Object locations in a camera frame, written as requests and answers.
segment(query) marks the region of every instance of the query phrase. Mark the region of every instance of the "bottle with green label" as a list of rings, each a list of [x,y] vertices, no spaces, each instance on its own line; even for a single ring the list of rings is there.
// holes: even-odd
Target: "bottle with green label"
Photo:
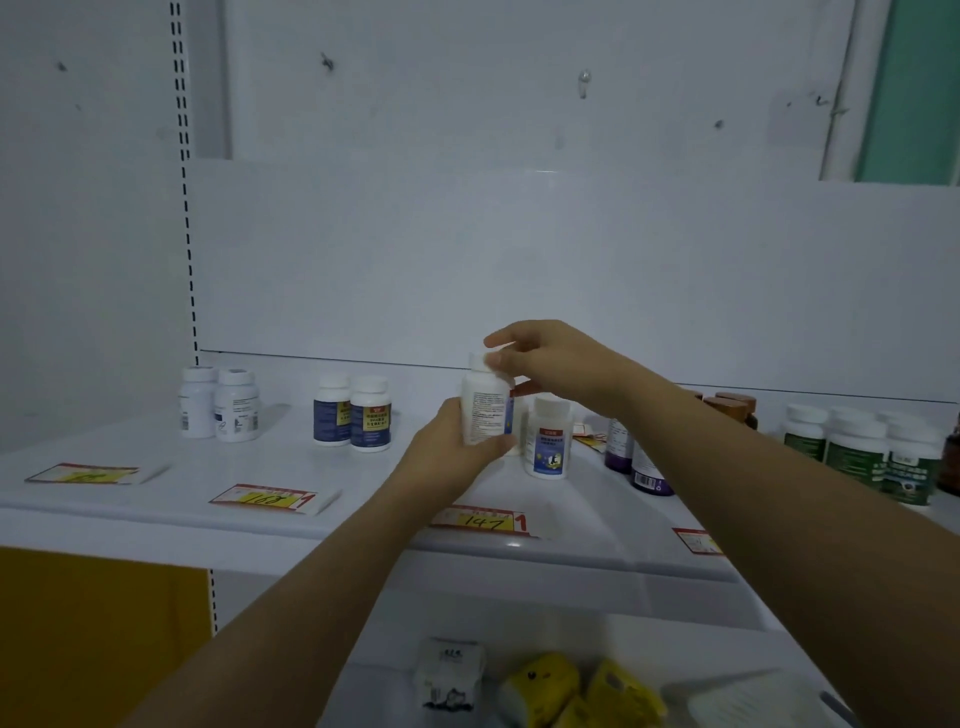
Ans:
[[[928,505],[940,471],[941,434],[923,422],[890,425],[883,492],[907,505]]]
[[[817,462],[823,462],[827,449],[827,434],[824,431],[827,419],[829,412],[826,409],[807,404],[787,404],[783,444]]]
[[[838,418],[829,436],[827,465],[876,490],[887,470],[887,424],[877,420]]]

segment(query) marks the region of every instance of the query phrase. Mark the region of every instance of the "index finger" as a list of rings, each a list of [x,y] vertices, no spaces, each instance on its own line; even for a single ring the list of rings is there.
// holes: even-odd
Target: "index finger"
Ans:
[[[526,349],[534,349],[540,345],[543,323],[543,321],[514,321],[509,326],[490,334],[483,340],[483,345],[493,349],[516,341]]]

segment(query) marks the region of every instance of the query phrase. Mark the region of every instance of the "price tag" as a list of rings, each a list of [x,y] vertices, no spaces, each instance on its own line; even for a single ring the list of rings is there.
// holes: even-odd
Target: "price tag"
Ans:
[[[527,515],[500,508],[477,508],[472,505],[451,505],[438,513],[430,525],[436,528],[460,528],[492,531],[514,536],[533,536],[527,527]]]
[[[294,491],[282,488],[265,488],[261,485],[237,483],[214,498],[215,505],[249,505],[274,508],[283,513],[303,513],[316,516],[337,499],[340,491],[320,496],[310,491]]]
[[[698,556],[723,556],[723,551],[706,531],[693,528],[674,528],[673,532],[680,536],[680,540]]]
[[[97,483],[101,485],[133,485],[144,478],[140,468],[121,468],[112,465],[80,465],[58,463],[42,473],[31,475],[27,483]]]

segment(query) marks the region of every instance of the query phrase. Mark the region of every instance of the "small white package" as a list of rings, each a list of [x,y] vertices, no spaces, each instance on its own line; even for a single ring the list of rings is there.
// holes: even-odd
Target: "small white package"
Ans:
[[[486,667],[482,644],[424,640],[414,672],[417,702],[424,708],[451,713],[474,710]]]

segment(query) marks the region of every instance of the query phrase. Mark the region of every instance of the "green panel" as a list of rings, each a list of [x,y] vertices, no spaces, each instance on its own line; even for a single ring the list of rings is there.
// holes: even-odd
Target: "green panel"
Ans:
[[[960,0],[894,0],[862,182],[948,184],[960,140]]]

